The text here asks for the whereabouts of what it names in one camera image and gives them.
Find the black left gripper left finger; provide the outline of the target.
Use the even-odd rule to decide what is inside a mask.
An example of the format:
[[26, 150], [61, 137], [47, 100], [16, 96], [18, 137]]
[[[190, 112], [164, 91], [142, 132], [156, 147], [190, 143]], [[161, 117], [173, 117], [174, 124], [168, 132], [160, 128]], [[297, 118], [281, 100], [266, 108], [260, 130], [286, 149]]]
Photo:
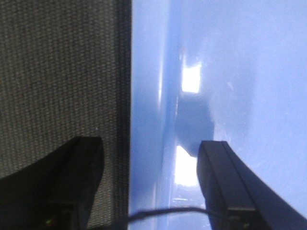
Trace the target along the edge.
[[1, 178], [1, 229], [86, 229], [104, 165], [100, 137], [75, 137]]

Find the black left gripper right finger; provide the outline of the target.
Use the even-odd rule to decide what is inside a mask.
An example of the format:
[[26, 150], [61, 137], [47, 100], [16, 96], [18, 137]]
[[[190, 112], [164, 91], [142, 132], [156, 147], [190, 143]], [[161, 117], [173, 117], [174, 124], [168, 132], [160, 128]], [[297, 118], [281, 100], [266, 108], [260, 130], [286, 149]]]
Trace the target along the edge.
[[305, 230], [307, 220], [271, 190], [225, 141], [202, 141], [197, 176], [213, 230]]

